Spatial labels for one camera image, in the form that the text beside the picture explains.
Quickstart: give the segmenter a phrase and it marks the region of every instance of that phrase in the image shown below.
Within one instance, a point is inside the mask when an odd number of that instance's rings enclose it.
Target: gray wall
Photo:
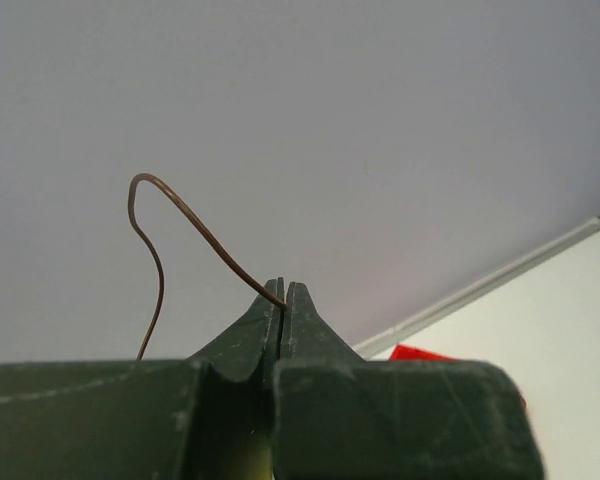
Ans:
[[[600,0],[0,1],[0,361],[135,354],[140,171],[362,340],[600,213]],[[138,203],[187,355],[254,294]]]

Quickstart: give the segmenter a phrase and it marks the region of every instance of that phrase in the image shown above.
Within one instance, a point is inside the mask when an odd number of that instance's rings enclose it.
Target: copper wire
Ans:
[[[211,231],[202,223],[202,221],[198,218],[198,216],[189,208],[189,206],[184,203],[184,201],[162,180],[160,180],[155,175],[151,175],[150,173],[140,173],[133,177],[131,180],[131,184],[129,185],[129,199],[127,202],[127,212],[129,214],[129,222],[131,222],[131,226],[138,234],[138,236],[145,243],[149,251],[151,252],[151,256],[156,264],[156,268],[158,269],[158,300],[156,302],[156,308],[153,312],[153,317],[151,318],[151,322],[149,323],[149,328],[147,329],[147,333],[144,336],[144,340],[142,341],[142,345],[140,346],[140,350],[138,351],[137,360],[141,360],[144,356],[144,352],[147,349],[147,345],[149,344],[149,339],[151,338],[151,334],[155,329],[156,323],[158,321],[158,317],[160,316],[160,309],[162,308],[162,302],[164,300],[164,270],[162,268],[162,262],[160,261],[160,256],[156,251],[155,247],[149,240],[149,237],[144,233],[144,231],[138,226],[138,222],[136,220],[135,213],[135,200],[136,200],[136,191],[138,189],[138,184],[142,181],[149,182],[158,188],[162,193],[164,193],[171,202],[178,207],[178,209],[184,214],[185,217],[193,224],[193,226],[202,234],[205,240],[211,245],[216,253],[222,258],[224,263],[233,270],[233,272],[238,275],[242,280],[245,281],[251,288],[253,288],[256,292],[262,295],[264,298],[269,300],[271,303],[276,305],[281,309],[285,309],[287,305],[276,297],[273,293],[269,292],[266,288],[264,288],[260,283],[258,283],[251,275],[249,275],[238,263],[229,255],[229,253],[224,249],[222,244],[216,240]]]

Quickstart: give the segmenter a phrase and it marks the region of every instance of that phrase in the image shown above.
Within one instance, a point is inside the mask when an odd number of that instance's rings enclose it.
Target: metal tool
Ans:
[[[305,285],[286,306],[258,296],[185,360],[0,366],[0,479],[543,478],[501,370],[368,362]]]

